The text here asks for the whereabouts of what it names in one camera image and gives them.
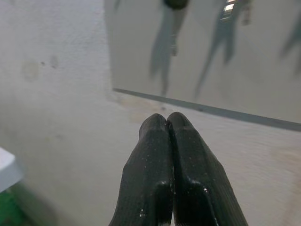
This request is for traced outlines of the black round hook knob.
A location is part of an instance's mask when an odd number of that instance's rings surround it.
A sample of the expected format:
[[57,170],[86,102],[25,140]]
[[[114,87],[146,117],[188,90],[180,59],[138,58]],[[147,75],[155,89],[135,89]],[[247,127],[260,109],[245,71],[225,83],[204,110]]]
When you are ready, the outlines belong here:
[[164,4],[173,10],[182,10],[187,7],[189,0],[163,0]]

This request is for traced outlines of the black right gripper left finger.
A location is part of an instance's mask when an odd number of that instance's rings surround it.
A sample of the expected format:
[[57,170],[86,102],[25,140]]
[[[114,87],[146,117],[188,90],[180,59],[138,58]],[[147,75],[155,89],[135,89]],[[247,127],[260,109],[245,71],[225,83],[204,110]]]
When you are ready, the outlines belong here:
[[155,113],[142,123],[138,143],[123,168],[109,226],[170,226],[173,182],[169,128]]

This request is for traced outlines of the silver metal hook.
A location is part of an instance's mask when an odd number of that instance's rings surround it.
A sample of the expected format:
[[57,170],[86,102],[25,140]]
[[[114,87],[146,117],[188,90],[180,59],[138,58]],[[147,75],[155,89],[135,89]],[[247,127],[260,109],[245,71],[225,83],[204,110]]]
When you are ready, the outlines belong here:
[[231,18],[236,2],[237,0],[226,0],[222,10],[220,21],[226,21]]

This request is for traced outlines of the grey wall hook board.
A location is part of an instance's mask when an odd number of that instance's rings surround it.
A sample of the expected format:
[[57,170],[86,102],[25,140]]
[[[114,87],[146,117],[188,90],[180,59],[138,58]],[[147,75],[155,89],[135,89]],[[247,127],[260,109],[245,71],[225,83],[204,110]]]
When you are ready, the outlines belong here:
[[301,131],[301,0],[104,0],[112,88]]

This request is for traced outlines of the dark green leather sofa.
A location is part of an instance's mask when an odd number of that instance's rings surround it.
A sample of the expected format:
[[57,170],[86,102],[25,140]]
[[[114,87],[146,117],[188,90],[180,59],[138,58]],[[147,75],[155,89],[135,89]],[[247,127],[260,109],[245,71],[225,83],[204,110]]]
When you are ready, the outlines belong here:
[[25,215],[16,202],[14,194],[6,189],[0,193],[0,226],[22,226]]

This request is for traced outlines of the white plastic folding table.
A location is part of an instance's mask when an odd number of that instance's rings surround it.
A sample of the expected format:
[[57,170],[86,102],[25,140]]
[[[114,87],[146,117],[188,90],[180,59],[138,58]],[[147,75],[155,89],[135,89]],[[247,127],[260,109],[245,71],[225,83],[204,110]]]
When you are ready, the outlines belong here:
[[18,183],[23,176],[15,155],[0,147],[0,193]]

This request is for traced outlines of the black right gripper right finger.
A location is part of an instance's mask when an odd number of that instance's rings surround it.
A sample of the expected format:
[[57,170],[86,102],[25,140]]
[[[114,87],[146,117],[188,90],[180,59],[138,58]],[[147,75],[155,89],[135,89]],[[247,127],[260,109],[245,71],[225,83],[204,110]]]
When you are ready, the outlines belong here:
[[187,117],[168,117],[176,226],[248,226],[222,164]]

